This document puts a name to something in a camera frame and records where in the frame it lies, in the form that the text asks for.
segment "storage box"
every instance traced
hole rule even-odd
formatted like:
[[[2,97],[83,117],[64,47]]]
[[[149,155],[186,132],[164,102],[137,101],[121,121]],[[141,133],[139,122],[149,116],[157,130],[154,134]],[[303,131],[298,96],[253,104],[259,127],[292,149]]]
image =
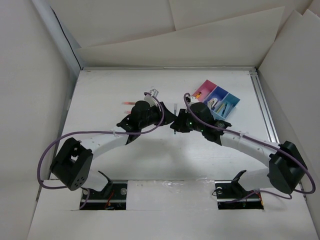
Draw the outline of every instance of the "storage box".
[[[239,98],[209,80],[206,80],[192,96],[199,102],[205,103],[214,119],[218,120],[226,120],[240,101]]]

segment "screw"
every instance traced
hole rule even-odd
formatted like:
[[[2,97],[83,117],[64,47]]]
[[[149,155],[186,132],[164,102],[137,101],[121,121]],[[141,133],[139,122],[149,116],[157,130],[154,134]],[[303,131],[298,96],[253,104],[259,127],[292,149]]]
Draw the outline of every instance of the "screw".
[[[216,193],[219,194],[219,195],[223,193],[222,192],[223,189],[220,186],[218,186],[215,190],[216,190]]]
[[[126,188],[121,188],[120,194],[121,195],[126,195],[127,194],[127,189]]]

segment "pink compartment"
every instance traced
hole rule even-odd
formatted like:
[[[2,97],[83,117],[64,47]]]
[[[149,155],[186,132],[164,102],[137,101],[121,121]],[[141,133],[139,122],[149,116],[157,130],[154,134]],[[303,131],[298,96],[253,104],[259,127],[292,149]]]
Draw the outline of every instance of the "pink compartment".
[[[197,98],[199,102],[203,102],[205,98],[211,93],[217,85],[215,85],[213,82],[210,82],[209,80],[206,80],[195,92],[192,94],[193,97],[196,97],[199,93],[201,95]]]

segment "red wire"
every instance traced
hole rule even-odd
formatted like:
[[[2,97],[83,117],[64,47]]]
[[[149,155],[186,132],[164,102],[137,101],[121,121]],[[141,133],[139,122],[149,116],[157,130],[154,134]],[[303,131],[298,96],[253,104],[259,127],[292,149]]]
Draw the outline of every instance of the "red wire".
[[[110,199],[113,197],[113,195],[115,194],[115,190],[113,190],[108,198],[108,201],[106,202],[106,204],[104,205],[104,209],[106,209],[109,206],[109,202]]]

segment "black cable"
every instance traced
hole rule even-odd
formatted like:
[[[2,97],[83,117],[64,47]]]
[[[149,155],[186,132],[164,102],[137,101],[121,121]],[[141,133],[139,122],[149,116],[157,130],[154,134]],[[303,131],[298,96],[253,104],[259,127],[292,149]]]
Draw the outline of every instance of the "black cable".
[[[73,50],[73,48],[72,48],[72,46],[71,46],[71,44],[70,44],[70,42],[69,42],[69,39],[67,38],[67,36],[66,36],[66,34],[65,34],[65,31],[64,31],[64,29],[63,29],[63,27],[62,27],[62,25],[61,25],[61,23],[60,23],[60,21],[59,21],[59,18],[58,18],[58,16],[57,16],[56,12],[52,9],[52,7],[50,7],[50,8],[51,8],[51,10],[52,10],[52,12],[53,12],[56,20],[57,20],[58,23],[59,23],[59,26],[60,26],[60,28],[61,28],[61,30],[62,30],[62,33],[63,33],[65,39],[67,40],[67,42],[68,42],[68,44],[69,44],[69,46],[70,46],[70,48],[71,48],[71,51],[72,51],[72,53],[73,53],[73,56],[75,57],[78,65],[79,65],[80,70],[83,70],[84,68],[83,68],[83,67],[81,68],[80,62],[78,61],[78,58],[77,58],[77,56],[76,56],[76,54],[75,54],[75,52],[74,52],[74,50]]]

